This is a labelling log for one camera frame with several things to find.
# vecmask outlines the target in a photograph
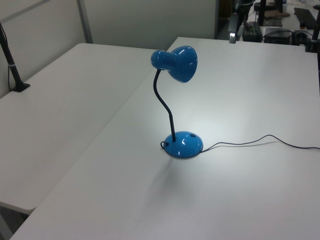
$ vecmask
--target desk lamp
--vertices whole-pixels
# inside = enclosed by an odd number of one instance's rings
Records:
[[[5,55],[6,61],[8,62],[8,67],[10,68],[14,81],[15,81],[15,87],[12,89],[14,92],[21,93],[23,90],[27,89],[30,87],[30,84],[22,82],[18,69],[16,67],[16,64],[14,62],[14,59],[11,55],[9,46],[8,46],[8,41],[7,37],[5,34],[5,31],[0,23],[0,44],[3,50],[3,53]]]
[[[171,127],[171,135],[164,140],[161,146],[173,157],[194,157],[203,149],[202,140],[198,135],[189,131],[175,132],[172,113],[158,93],[157,81],[161,70],[167,70],[175,80],[181,83],[188,82],[194,76],[197,69],[197,53],[191,46],[180,46],[172,52],[157,50],[151,56],[151,64],[157,69],[153,81],[153,90],[156,97],[169,113]]]

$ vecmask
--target white table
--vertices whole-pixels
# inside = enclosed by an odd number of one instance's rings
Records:
[[[192,38],[178,38],[170,50],[182,45],[198,54],[193,79],[182,84],[162,72],[158,81],[176,131],[198,134],[204,148],[266,134],[320,146],[316,54]],[[295,61],[296,54],[304,61]],[[153,92],[155,72],[12,240],[319,239],[320,151],[268,138],[172,158],[160,147],[170,126]]]
[[[152,52],[79,44],[0,99],[0,206],[38,206],[152,69]]]
[[[283,11],[287,12],[290,14],[290,16],[287,17],[282,17],[281,22],[282,26],[260,26],[260,29],[262,31],[262,35],[264,36],[266,33],[266,28],[283,28],[283,29],[289,29],[290,31],[307,31],[310,34],[307,34],[308,38],[312,37],[312,34],[314,33],[313,30],[310,29],[300,29],[300,22],[297,18],[297,16],[294,14],[295,10],[294,8],[302,8],[302,9],[309,9],[312,15],[314,16],[315,19],[317,19],[318,16],[318,10],[314,9],[313,6],[316,4],[320,4],[319,0],[306,0],[305,3],[296,3],[294,0],[288,0],[286,4],[283,5]],[[254,7],[252,6],[250,9],[250,14],[253,12]],[[254,22],[256,19],[256,22],[258,21],[259,15],[256,12],[253,12],[249,17],[248,17],[248,22]]]

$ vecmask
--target equipment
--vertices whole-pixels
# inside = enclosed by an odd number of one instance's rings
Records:
[[[194,157],[203,149],[202,140],[198,135],[189,131],[175,132],[172,113],[158,93],[157,81],[160,72],[167,70],[175,80],[181,83],[188,82],[194,76],[197,69],[197,53],[191,46],[180,46],[172,52],[157,50],[151,56],[151,64],[157,69],[153,81],[153,90],[156,97],[169,113],[171,127],[171,135],[161,143],[161,147],[169,155],[176,158]]]
[[[316,19],[311,14],[309,9],[295,7],[294,14],[298,18],[300,22],[300,26],[305,26],[307,29],[311,29],[311,30],[315,29]]]

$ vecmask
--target gooseneck arm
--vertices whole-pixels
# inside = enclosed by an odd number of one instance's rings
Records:
[[[160,97],[158,90],[157,90],[157,81],[158,81],[158,77],[159,77],[160,72],[161,72],[161,69],[157,69],[156,74],[154,76],[154,81],[153,81],[153,90],[154,90],[156,97],[159,99],[159,101],[162,103],[162,105],[164,106],[164,108],[167,110],[167,112],[169,114],[172,141],[175,142],[176,141],[176,133],[175,133],[175,126],[174,126],[174,118],[172,116],[170,108],[167,106],[165,101],[163,101],[163,99]]]

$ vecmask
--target blue desk lamp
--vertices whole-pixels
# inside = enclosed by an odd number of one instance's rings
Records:
[[[151,64],[157,69],[153,90],[156,97],[169,113],[171,135],[161,144],[161,147],[176,158],[191,158],[198,155],[203,149],[201,138],[189,131],[175,132],[174,119],[169,107],[160,97],[157,90],[157,81],[161,70],[167,70],[175,80],[186,83],[195,74],[198,64],[196,51],[191,46],[180,46],[172,52],[155,51],[151,56]]]

